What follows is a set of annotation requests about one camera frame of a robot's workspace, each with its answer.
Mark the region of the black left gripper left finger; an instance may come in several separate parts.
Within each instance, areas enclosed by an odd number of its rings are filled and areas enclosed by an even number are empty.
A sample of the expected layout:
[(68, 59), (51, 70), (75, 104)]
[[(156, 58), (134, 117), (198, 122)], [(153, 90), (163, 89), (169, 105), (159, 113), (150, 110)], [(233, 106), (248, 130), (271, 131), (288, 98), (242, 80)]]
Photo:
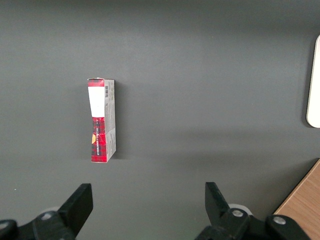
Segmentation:
[(74, 240), (93, 210), (92, 185), (81, 184), (58, 210), (47, 210), (25, 225), (0, 221), (2, 240)]

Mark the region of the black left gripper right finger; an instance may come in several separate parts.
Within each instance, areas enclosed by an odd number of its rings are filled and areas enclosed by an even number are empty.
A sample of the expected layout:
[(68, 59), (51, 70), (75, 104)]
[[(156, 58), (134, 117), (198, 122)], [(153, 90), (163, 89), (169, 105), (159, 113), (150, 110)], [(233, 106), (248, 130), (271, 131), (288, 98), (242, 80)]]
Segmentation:
[(272, 214), (259, 220), (245, 210), (230, 207), (215, 182), (205, 183), (205, 209), (210, 225), (197, 240), (309, 240), (292, 218)]

